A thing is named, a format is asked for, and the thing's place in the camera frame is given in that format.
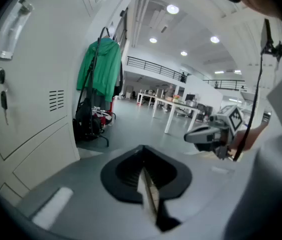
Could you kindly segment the white long table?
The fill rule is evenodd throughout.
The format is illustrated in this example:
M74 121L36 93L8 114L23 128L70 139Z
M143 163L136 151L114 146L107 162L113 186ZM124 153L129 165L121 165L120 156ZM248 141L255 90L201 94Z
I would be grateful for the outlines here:
M170 114L169 114L169 117L168 117L168 120L167 120L167 123L166 123L166 126L165 126L165 130L164 130L165 134L169 133L169 129L170 129L176 108L189 109L190 111L193 111L192 119L190 121L187 132L192 130L194 123L196 121L197 114L199 113L199 109L185 105L185 104L181 104L181 103L178 103L178 102L172 102L172 101L168 101L166 99L156 98L155 102L154 102L154 106L153 106L153 114L152 114L153 118L155 117L155 114L156 114L156 111L157 111L158 102L162 102L164 104L171 105L171 111L170 111Z
M144 97L146 98L149 98L149 101L148 101L148 106L150 106L152 103L154 103L157 99L157 97L155 95L151 95L151 94L146 94L146 93L141 93L139 92L138 93L138 96L137 96L137 101L136 101L136 104L141 107L142 104L143 104L143 99Z

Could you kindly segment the black backpack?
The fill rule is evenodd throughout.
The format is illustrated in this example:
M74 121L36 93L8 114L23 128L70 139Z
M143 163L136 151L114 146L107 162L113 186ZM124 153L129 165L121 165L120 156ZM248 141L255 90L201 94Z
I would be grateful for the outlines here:
M79 104L72 126L76 142L95 140L103 132L102 121L93 115L89 98Z

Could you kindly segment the red white bag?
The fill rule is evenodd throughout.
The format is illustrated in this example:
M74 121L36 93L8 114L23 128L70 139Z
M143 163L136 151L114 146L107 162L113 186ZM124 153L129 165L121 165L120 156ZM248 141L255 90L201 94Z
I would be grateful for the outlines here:
M92 116L100 120L102 127L111 124L113 121L112 114L105 110L101 110L99 107L94 107L92 109Z

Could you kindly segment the person's white shirt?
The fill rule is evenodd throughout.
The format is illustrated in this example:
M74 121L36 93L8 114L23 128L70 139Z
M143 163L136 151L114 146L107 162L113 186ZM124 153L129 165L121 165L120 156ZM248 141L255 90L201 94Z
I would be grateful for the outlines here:
M282 240L282 78L268 99L273 113L262 134L266 141L256 150L249 181L226 225L226 240Z

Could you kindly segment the black clip-mounted device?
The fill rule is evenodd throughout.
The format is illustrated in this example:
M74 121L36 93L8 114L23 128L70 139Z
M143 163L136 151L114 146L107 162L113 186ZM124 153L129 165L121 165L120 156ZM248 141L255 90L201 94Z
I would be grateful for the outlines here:
M282 42L279 41L278 44L274 46L270 22L267 18L264 19L261 31L260 55L271 55L276 58L277 62L282 58Z

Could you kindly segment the key with black fob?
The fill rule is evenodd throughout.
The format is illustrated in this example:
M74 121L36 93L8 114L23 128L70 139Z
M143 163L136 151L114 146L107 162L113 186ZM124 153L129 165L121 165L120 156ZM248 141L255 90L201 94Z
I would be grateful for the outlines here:
M5 70L0 67L0 85L4 87L6 80L6 73ZM5 123L9 125L8 118L7 118L7 110L8 110L8 101L7 101L7 89L4 89L0 92L0 103L4 113Z

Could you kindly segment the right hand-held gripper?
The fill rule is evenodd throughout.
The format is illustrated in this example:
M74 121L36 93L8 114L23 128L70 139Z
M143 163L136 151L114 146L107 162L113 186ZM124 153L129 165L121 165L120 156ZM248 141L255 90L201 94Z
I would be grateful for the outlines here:
M209 118L209 125L199 125L184 135L193 144L213 143L213 152L219 159L230 157L229 145L244 123L243 114L236 105L226 105Z

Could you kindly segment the clear label holder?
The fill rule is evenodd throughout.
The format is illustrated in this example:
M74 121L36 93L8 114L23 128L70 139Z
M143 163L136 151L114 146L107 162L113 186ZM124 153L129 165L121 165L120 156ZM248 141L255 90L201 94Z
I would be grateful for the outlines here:
M12 60L20 34L34 7L27 0L18 0L0 29L0 59Z

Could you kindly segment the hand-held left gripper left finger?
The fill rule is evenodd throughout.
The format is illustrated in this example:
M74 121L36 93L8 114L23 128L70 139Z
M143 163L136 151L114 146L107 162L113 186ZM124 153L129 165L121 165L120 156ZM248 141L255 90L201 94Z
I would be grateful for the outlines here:
M102 168L128 148L83 158L30 190L17 210L40 229L72 240L149 240L161 234L142 204L104 188Z

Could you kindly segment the person's right forearm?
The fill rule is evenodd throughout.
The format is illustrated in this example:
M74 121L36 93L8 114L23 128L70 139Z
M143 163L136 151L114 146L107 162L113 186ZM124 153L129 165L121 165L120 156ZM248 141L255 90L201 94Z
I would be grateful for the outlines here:
M252 148L258 136L268 126L268 124L269 124L268 122L262 122L258 127L252 128L249 130L249 133L245 140L243 151L246 151ZM240 130L236 133L233 141L229 145L230 150L237 150L239 148L239 144L243 140L245 133L246 133L246 130Z

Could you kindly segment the black railing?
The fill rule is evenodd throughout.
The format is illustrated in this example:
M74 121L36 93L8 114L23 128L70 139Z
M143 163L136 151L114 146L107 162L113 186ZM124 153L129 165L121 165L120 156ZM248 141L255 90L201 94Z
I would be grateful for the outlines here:
M206 84L216 88L216 89L224 89L224 90L247 90L247 85L244 80L203 80Z
M150 71L159 75L163 75L165 77L177 80L181 83L187 82L187 75L185 75L183 72L177 72L175 70L172 70L170 68L167 68L165 66L143 60L140 58L136 58L133 56L128 56L126 61L127 66L132 66L138 69Z

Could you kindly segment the green hooded jacket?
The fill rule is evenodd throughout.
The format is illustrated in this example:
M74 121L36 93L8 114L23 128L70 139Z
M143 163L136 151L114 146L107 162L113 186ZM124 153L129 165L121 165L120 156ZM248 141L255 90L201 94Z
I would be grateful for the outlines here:
M104 96L106 102L111 102L121 69L121 49L119 44L109 37L103 37L88 47L80 66L76 89L80 91L84 86L87 71L95 56L97 59L92 87L97 90L98 95Z

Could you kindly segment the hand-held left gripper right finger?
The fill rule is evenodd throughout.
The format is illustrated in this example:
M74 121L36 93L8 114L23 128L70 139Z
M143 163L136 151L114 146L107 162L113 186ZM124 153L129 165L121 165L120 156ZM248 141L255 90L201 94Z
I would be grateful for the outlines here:
M234 163L211 152L158 153L176 168L168 190L180 189L182 193L159 201L157 217L168 229L145 240L224 240L233 209L226 190L234 177Z

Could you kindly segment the white metal locker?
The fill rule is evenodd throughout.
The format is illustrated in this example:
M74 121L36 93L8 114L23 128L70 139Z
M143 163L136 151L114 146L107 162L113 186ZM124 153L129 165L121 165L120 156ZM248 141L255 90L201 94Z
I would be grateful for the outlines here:
M0 11L0 30L18 0ZM72 126L86 49L117 7L114 0L27 0L34 10L5 70L0 98L0 200L16 207L41 182L79 159Z

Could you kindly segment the black garment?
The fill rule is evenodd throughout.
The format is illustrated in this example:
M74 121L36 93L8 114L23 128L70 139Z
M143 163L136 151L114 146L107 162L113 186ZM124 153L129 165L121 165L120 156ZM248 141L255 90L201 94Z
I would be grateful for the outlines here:
M122 65L122 62L121 62L120 63L119 74L118 74L117 81L116 81L115 86L114 86L113 96L112 97L120 95L120 93L122 91L122 88L123 88L123 80L124 80L123 65Z

